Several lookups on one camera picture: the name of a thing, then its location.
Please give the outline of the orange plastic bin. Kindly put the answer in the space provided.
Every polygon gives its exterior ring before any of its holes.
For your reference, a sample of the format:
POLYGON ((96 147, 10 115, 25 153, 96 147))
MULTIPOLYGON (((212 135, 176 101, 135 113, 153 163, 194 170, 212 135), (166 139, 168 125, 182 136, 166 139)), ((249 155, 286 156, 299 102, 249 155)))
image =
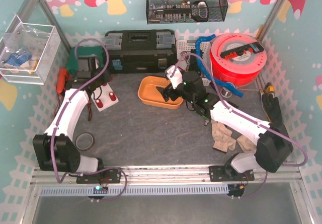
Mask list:
POLYGON ((165 88, 170 84, 166 78, 159 76, 146 76, 140 83, 138 89, 138 97, 142 103, 155 107, 176 110, 183 103, 182 98, 177 98, 175 101, 168 100, 167 102, 162 97, 157 87, 165 88))

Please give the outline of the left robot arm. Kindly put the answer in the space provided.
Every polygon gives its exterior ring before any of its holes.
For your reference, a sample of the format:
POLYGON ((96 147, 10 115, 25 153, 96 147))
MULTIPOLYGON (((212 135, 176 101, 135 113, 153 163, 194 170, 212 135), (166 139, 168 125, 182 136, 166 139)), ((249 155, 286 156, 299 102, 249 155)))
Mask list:
POLYGON ((95 173, 99 169, 100 160, 81 155, 72 140, 81 112, 94 91, 110 80, 110 74, 94 56, 80 57, 78 61, 78 70, 65 80, 63 101, 53 122, 33 138, 42 171, 95 173))

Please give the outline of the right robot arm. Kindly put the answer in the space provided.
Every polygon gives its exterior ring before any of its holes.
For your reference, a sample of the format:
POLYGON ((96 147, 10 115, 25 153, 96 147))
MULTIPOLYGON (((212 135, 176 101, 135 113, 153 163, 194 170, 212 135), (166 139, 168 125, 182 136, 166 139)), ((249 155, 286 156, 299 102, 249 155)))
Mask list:
POLYGON ((287 140, 283 123, 276 124, 257 119, 231 105, 215 93, 209 93, 201 77, 194 71, 177 70, 173 77, 167 73, 169 84, 157 90, 165 101, 182 98, 192 105, 193 111, 208 120, 222 123, 249 139, 256 149, 230 158, 228 167, 237 173, 262 168, 275 173, 293 151, 287 140))

